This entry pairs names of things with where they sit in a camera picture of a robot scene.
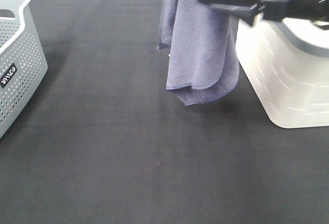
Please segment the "black felt table mat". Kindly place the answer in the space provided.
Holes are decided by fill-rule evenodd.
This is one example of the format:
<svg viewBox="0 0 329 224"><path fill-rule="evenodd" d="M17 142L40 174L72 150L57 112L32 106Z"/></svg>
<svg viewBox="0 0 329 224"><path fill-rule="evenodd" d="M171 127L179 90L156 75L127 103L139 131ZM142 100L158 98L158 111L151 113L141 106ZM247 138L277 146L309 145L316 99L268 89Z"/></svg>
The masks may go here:
<svg viewBox="0 0 329 224"><path fill-rule="evenodd" d="M328 223L328 128L282 129L245 74L165 90L162 0L31 0L48 71L1 139L1 223Z"/></svg>

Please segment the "grey perforated plastic basket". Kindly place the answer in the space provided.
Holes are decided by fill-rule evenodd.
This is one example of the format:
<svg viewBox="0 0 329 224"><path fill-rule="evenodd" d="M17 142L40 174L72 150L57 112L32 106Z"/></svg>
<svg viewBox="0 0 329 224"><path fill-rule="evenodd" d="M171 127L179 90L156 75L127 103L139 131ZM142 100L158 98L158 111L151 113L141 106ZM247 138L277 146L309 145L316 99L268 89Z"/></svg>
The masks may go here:
<svg viewBox="0 0 329 224"><path fill-rule="evenodd" d="M25 108L48 65L29 9L30 0L1 0L1 135Z"/></svg>

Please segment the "white plastic basket grey rim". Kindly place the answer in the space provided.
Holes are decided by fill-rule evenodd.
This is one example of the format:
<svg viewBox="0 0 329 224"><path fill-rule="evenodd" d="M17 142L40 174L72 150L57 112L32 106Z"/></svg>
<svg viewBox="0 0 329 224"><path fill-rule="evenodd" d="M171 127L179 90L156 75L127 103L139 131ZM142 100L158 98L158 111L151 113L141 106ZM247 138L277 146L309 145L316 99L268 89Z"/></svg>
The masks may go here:
<svg viewBox="0 0 329 224"><path fill-rule="evenodd" d="M328 126L328 31L310 21L240 22L238 60L266 114L282 128Z"/></svg>

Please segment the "blue-grey microfibre towel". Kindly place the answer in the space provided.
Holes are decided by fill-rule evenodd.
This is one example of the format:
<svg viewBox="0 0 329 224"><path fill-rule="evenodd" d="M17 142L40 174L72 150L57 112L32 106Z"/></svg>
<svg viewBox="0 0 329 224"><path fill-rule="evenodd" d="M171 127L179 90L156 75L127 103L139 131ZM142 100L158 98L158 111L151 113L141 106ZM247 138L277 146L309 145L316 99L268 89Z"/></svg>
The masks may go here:
<svg viewBox="0 0 329 224"><path fill-rule="evenodd" d="M230 93L240 74L238 25L238 19L197 0L163 0L158 49L170 50L166 90L186 106Z"/></svg>

